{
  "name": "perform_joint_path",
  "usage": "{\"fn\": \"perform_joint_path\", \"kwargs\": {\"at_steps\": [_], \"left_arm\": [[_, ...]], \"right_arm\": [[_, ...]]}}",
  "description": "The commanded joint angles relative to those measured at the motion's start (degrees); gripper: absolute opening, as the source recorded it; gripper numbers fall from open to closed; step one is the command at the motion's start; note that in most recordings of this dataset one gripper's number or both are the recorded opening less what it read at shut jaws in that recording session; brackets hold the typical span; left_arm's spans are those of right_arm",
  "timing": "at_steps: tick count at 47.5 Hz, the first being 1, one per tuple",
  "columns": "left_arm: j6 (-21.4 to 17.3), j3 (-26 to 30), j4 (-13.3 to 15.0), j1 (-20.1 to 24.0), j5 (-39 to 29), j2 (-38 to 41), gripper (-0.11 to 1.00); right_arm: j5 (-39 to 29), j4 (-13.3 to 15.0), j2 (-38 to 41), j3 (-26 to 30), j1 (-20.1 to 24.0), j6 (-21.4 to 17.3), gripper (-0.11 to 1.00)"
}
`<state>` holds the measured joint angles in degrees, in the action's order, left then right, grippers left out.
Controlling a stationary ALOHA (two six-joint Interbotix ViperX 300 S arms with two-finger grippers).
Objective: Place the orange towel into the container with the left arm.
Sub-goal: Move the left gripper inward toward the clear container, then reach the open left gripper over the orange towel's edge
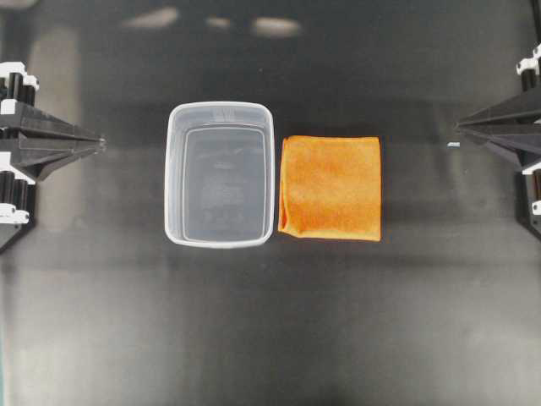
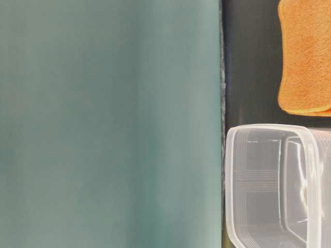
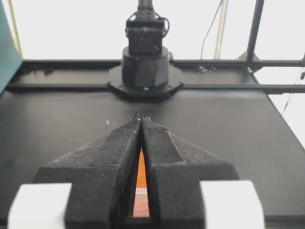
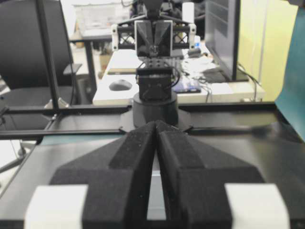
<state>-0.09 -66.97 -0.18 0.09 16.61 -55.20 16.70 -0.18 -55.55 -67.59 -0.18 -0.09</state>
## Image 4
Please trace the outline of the white-framed black gripper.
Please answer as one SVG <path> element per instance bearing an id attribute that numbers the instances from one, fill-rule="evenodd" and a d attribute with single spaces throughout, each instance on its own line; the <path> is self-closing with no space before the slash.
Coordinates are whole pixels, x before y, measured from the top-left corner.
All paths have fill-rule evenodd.
<path id="1" fill-rule="evenodd" d="M 127 20 L 111 26 L 112 50 L 135 50 L 138 57 L 173 56 L 195 48 L 196 25 L 182 20 Z"/>

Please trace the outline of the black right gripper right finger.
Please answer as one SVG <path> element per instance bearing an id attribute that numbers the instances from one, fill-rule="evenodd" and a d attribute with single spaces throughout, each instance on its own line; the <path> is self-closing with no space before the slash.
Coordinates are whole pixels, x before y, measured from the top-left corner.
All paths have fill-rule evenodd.
<path id="1" fill-rule="evenodd" d="M 288 229 L 275 184 L 252 164 L 156 122 L 163 172 L 189 229 Z"/>

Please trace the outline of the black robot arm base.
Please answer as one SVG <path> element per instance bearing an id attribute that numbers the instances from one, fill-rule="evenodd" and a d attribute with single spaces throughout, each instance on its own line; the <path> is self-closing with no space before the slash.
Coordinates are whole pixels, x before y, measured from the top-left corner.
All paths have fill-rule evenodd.
<path id="1" fill-rule="evenodd" d="M 192 129 L 191 114 L 179 109 L 178 96 L 173 91 L 181 78 L 177 65 L 168 63 L 168 60 L 174 60 L 174 56 L 138 58 L 145 64 L 143 68 L 136 69 L 139 91 L 132 99 L 132 108 L 121 114 L 119 130 L 127 133 L 155 121 L 162 121 L 184 132 Z"/>

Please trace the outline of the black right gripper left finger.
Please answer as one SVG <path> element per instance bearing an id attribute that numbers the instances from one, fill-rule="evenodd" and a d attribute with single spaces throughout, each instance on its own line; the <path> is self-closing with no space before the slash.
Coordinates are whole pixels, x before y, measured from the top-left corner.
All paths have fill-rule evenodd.
<path id="1" fill-rule="evenodd" d="M 27 229 L 127 229 L 146 220 L 155 123 L 60 166 L 38 186 Z"/>

